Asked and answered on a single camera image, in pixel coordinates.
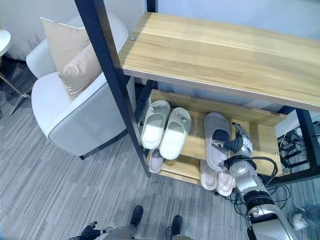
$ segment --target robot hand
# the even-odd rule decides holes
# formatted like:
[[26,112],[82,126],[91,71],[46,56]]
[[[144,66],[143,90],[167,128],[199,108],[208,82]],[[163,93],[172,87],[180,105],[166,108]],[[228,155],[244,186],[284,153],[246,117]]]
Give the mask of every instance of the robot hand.
[[94,240],[97,237],[99,237],[101,235],[101,232],[100,230],[95,229],[97,223],[98,223],[97,221],[94,221],[94,222],[91,222],[88,226],[86,226],[83,229],[80,237],[83,240]]
[[95,229],[97,223],[97,221],[89,223],[89,225],[82,230],[80,236],[75,236],[69,238],[68,240],[94,240],[102,234],[108,234],[112,232],[113,228],[110,226],[101,230]]

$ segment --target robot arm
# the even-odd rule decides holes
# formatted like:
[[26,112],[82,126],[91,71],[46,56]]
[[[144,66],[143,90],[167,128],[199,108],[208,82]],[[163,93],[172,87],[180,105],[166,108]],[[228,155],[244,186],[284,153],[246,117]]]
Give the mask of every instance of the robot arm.
[[249,135],[238,123],[233,122],[232,124],[236,128],[235,140],[213,142],[212,144],[229,149],[236,154],[224,161],[224,165],[235,178],[236,187],[247,208],[251,223],[247,229],[249,239],[295,240],[294,230],[281,209],[275,205],[255,170],[257,167],[251,158],[253,148]]

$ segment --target wooden shelf top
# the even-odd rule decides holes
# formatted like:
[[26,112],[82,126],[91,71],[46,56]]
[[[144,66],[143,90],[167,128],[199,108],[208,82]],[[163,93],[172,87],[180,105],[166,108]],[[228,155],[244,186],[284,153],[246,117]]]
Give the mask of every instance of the wooden shelf top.
[[126,75],[320,112],[319,41],[146,12],[119,59]]

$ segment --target slipper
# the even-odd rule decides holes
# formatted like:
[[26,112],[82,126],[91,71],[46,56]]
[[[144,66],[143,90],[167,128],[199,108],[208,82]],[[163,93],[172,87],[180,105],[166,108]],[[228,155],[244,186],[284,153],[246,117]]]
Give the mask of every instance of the slipper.
[[141,134],[144,148],[156,149],[160,145],[169,114],[170,105],[167,101],[158,100],[149,106]]
[[230,151],[213,146],[213,141],[229,142],[230,127],[227,119],[219,113],[211,112],[204,118],[205,158],[209,167],[224,171],[223,161],[230,157]]
[[232,193],[235,184],[235,178],[231,176],[227,171],[218,172],[216,190],[222,196],[229,196]]
[[150,158],[149,172],[154,174],[160,173],[163,162],[164,158],[160,155],[159,150],[154,150]]
[[191,116],[182,107],[172,110],[160,145],[160,154],[168,160],[176,159],[185,144],[191,128]]
[[209,191],[216,189],[218,172],[212,170],[205,160],[200,160],[200,172],[202,187]]

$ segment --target gray slipper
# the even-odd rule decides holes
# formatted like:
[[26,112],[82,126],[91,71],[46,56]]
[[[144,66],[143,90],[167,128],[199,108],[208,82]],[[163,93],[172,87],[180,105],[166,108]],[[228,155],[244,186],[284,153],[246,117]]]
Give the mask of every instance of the gray slipper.
[[227,119],[217,112],[204,118],[205,157],[209,167],[218,172],[224,171],[223,161],[230,157],[230,151],[213,146],[212,141],[229,142],[230,127]]

